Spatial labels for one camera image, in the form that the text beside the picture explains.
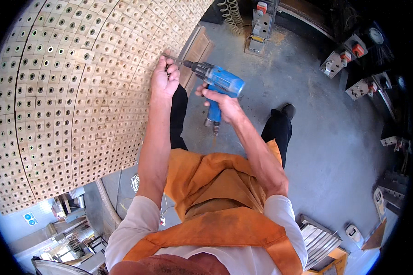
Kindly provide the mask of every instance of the forearm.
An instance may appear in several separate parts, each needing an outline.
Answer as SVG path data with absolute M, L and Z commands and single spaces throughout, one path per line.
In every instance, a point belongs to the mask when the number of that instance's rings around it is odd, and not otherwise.
M 287 197 L 288 180 L 285 171 L 248 117 L 243 113 L 231 123 L 266 198 L 271 195 Z
M 137 195 L 145 196 L 161 206 L 170 158 L 171 99 L 150 101 L 147 130 L 141 149 Z

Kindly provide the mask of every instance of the concrete floor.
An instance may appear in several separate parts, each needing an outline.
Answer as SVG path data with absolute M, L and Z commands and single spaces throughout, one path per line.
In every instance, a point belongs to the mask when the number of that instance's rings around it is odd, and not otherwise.
M 367 273 L 379 250 L 358 251 L 344 227 L 354 223 L 367 236 L 379 221 L 372 201 L 373 186 L 391 166 L 392 149 L 380 144 L 383 120 L 374 105 L 368 97 L 352 101 L 344 92 L 347 74 L 342 72 L 329 79 L 318 69 L 322 62 L 317 58 L 318 48 L 286 29 L 275 26 L 264 57 L 257 57 L 243 52 L 245 37 L 232 36 L 226 25 L 201 25 L 216 44 L 208 62 L 246 81 L 239 102 L 259 133 L 271 108 L 285 102 L 295 105 L 297 112 L 292 120 L 285 167 L 294 212 L 304 213 L 337 231 L 343 239 L 341 247 L 354 252 L 347 274 Z M 226 152 L 244 156 L 234 130 L 225 123 L 212 147 L 211 129 L 203 125 L 207 112 L 203 102 L 194 93 L 188 99 L 182 133 L 188 149 L 203 154 Z M 126 198 L 134 197 L 130 178 L 136 171 L 137 167 L 132 167 L 113 175 L 111 183 L 104 181 L 113 193 L 110 199 L 121 218 L 126 214 L 121 204 L 128 208 L 131 200 Z M 95 188 L 94 184 L 87 185 L 86 194 L 92 194 Z M 86 200 L 88 212 L 95 207 L 100 213 L 100 204 L 93 201 L 95 204 Z M 397 220 L 390 211 L 387 216 L 385 239 Z M 173 208 L 165 218 L 167 226 L 161 226 L 162 229 L 180 223 Z

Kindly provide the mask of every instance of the hand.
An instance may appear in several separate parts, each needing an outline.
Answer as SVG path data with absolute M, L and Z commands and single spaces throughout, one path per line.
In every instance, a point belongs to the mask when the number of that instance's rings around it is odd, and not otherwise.
M 214 100 L 219 103 L 220 111 L 222 112 L 222 119 L 227 123 L 237 123 L 240 118 L 244 118 L 246 115 L 240 107 L 237 98 L 231 98 L 227 95 L 220 94 L 216 91 L 211 91 L 206 89 L 208 87 L 207 83 L 196 88 L 195 94 L 197 96 L 205 96 L 210 100 Z M 209 102 L 205 101 L 204 106 L 209 106 Z
M 170 49 L 164 51 L 166 54 L 170 54 Z M 179 67 L 174 63 L 171 58 L 166 58 L 161 55 L 159 57 L 159 63 L 153 71 L 151 76 L 151 99 L 172 99 L 173 94 L 179 85 L 179 76 L 181 72 Z

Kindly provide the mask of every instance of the blue power drill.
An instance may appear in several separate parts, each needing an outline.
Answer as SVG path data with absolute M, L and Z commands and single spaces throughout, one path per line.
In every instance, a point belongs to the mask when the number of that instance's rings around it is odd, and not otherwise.
M 206 62 L 191 62 L 188 60 L 184 60 L 182 64 L 191 68 L 198 78 L 208 83 L 209 90 L 217 91 L 229 97 L 238 97 L 245 85 L 245 81 L 240 77 L 213 64 Z M 217 136 L 219 134 L 221 120 L 219 104 L 213 100 L 207 100 L 209 101 L 209 110 L 208 116 L 205 119 L 205 126 L 210 127 L 213 125 L 213 134 Z

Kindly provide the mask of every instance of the shirt sleeve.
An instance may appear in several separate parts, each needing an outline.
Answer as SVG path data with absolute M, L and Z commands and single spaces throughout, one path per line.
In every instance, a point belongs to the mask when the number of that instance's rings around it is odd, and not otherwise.
M 113 231 L 106 247 L 108 271 L 126 256 L 139 240 L 159 229 L 158 206 L 147 197 L 135 196 L 128 208 L 126 218 Z
M 301 230 L 295 222 L 295 214 L 291 201 L 282 195 L 270 196 L 265 202 L 264 215 L 285 228 L 286 235 L 294 247 L 295 252 L 297 252 L 304 270 L 307 263 L 307 250 Z

